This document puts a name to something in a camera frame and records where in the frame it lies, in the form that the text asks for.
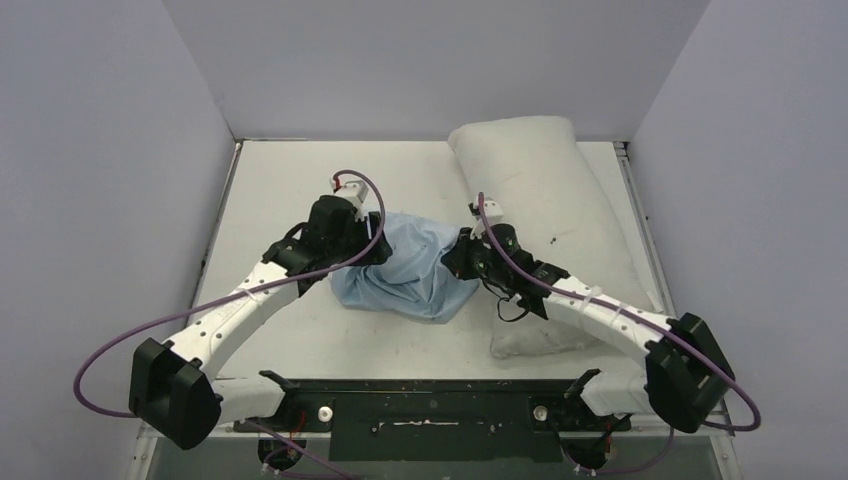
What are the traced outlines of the light blue pillowcase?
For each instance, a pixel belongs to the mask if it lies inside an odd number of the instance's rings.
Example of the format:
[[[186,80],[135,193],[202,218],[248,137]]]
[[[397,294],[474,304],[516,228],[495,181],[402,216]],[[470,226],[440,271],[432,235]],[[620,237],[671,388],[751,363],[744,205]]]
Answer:
[[[414,321],[445,324],[479,288],[460,280],[442,257],[460,228],[406,213],[386,214],[384,237],[392,254],[381,265],[345,267],[330,275],[330,288],[345,308],[393,312]]]

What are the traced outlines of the white pillow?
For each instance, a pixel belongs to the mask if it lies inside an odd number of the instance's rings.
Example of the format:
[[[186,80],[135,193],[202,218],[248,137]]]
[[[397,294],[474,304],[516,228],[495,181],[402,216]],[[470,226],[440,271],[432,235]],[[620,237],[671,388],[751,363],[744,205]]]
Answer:
[[[448,144],[470,194],[501,206],[523,249],[630,306],[664,312],[611,143],[577,141],[564,117],[526,116],[466,124]]]

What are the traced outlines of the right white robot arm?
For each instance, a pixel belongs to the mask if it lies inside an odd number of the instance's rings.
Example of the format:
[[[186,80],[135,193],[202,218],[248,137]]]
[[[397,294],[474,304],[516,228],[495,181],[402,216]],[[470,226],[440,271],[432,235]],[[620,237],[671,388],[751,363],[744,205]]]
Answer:
[[[480,280],[528,313],[575,327],[642,366],[632,375],[601,369],[586,375],[565,402],[568,419],[578,427],[612,415],[654,414],[676,430],[694,433],[735,377],[700,317],[672,318],[606,295],[535,259],[508,224],[478,237],[469,227],[461,229],[442,262],[456,278]]]

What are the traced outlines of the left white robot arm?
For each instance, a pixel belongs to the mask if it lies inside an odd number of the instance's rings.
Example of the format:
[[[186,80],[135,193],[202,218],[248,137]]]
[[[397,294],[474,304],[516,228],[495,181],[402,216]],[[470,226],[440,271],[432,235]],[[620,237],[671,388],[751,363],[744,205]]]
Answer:
[[[303,297],[334,268],[384,263],[385,210],[367,212],[354,194],[321,196],[306,221],[273,243],[229,296],[199,309],[163,342],[133,355],[130,411],[183,450],[219,425],[262,418],[284,430],[298,419],[293,384],[271,370],[223,377],[230,357],[273,315]]]

